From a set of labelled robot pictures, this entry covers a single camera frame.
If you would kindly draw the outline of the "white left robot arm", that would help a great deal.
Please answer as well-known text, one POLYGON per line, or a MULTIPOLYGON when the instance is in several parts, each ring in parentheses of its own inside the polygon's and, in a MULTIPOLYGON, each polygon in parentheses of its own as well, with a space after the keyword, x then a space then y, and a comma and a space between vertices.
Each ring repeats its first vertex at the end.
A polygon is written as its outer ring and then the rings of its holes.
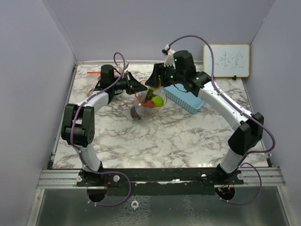
POLYGON ((93 92, 82 102, 65 106, 61 138, 78 153, 82 169, 89 172, 87 179, 92 185, 98 186, 104 179, 102 162, 96 156, 92 144, 95 136, 95 113, 108 105, 118 90, 131 95, 147 89, 125 68, 118 72, 112 65, 103 65, 100 80, 93 92))

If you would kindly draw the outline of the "clear zip bag orange zipper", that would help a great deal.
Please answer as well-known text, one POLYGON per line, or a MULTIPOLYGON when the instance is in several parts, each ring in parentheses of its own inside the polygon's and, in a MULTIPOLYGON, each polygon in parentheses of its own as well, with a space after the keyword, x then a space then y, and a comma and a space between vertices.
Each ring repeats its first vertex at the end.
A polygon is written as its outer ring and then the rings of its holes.
POLYGON ((89 90, 87 92, 87 96, 89 97, 92 95, 96 85, 98 84, 98 82, 101 79, 101 72, 100 71, 88 71, 87 74, 91 75, 94 78, 94 83, 91 85, 91 87, 89 88, 89 90))

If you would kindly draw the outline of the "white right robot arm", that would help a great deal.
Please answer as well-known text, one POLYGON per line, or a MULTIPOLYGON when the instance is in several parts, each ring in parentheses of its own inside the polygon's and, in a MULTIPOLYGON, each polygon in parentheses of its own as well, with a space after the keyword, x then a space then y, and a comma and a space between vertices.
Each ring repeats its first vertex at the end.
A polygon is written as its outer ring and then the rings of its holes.
POLYGON ((192 54, 187 50, 163 51, 163 63, 155 64, 146 85, 152 88, 182 84, 187 92, 202 99, 216 110, 231 126, 234 133, 228 140, 229 150, 217 166, 216 179, 227 184, 246 153, 262 138, 264 117, 253 114, 226 95, 205 72, 197 72, 192 54))

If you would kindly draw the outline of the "green wrinkled ball fruit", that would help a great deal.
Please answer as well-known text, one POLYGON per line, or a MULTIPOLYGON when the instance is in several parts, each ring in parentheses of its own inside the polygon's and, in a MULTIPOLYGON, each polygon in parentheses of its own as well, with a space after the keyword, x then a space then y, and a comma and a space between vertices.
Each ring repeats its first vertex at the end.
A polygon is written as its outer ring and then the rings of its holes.
POLYGON ((164 105, 164 100, 161 96, 154 96, 152 97, 151 101, 153 102, 154 105, 156 106, 163 106, 164 105))

